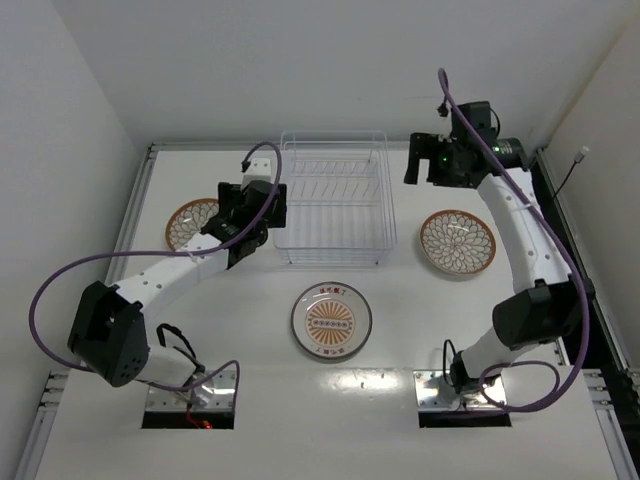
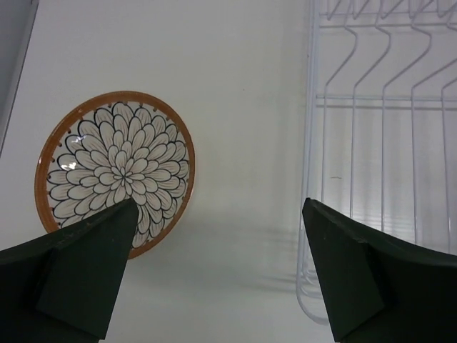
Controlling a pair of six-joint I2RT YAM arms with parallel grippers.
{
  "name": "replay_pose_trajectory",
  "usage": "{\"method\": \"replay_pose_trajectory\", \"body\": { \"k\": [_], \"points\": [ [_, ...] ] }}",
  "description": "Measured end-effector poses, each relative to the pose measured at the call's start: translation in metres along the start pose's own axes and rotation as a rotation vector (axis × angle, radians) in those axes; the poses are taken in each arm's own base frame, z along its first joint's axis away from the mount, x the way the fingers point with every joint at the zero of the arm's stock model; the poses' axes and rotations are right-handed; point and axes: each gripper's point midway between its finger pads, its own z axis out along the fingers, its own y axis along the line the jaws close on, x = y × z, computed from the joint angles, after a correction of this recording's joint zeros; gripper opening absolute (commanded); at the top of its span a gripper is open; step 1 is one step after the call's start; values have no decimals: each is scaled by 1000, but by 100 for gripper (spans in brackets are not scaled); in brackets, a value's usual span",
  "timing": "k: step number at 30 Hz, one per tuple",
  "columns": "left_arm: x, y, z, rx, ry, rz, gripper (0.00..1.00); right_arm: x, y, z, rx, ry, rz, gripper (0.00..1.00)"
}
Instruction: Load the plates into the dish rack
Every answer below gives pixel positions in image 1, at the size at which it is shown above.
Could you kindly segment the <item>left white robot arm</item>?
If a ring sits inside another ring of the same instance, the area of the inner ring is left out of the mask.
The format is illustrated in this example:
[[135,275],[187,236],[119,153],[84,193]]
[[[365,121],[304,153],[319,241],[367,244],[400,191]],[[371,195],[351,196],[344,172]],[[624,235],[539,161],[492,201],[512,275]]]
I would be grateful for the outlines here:
[[113,387],[132,381],[181,391],[205,372],[188,348],[148,342],[146,323],[201,281],[232,268],[286,224],[284,184],[221,182],[219,212],[182,249],[113,285],[82,293],[68,347]]

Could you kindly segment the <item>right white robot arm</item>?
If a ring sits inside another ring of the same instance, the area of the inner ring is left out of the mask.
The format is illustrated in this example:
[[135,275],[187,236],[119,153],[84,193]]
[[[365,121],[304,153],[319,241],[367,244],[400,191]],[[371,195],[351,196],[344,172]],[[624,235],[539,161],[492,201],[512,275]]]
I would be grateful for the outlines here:
[[587,335],[594,289],[544,218],[522,143],[501,137],[490,103],[470,102],[454,110],[440,105],[438,112],[450,115],[452,130],[448,136],[411,134],[404,181],[416,184],[426,160],[429,183],[477,191],[498,229],[513,277],[513,294],[493,308],[490,329],[453,357],[448,380],[463,392],[479,389],[524,353],[576,327]]

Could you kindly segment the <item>grey rimmed sunburst plate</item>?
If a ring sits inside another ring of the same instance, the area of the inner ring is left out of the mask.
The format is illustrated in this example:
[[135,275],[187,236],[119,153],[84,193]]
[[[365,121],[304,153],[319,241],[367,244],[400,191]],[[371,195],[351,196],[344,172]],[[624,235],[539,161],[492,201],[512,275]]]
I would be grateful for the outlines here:
[[298,296],[290,314],[290,329],[305,354],[337,363],[353,357],[366,345],[373,329],[373,314],[354,287],[322,282]]

